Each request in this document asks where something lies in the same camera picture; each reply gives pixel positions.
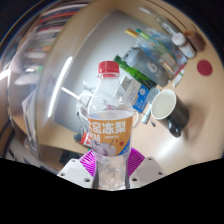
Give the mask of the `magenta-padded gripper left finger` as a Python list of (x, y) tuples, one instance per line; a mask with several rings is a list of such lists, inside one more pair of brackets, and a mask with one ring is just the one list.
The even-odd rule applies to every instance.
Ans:
[(89, 150), (79, 159), (70, 159), (58, 176), (83, 188), (97, 189), (99, 178), (93, 152)]

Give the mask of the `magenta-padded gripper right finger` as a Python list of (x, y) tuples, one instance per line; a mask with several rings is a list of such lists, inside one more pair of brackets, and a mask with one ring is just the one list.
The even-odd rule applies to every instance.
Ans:
[(127, 160), (128, 189), (143, 187), (165, 176), (165, 171), (153, 157), (144, 157), (136, 149), (131, 149)]

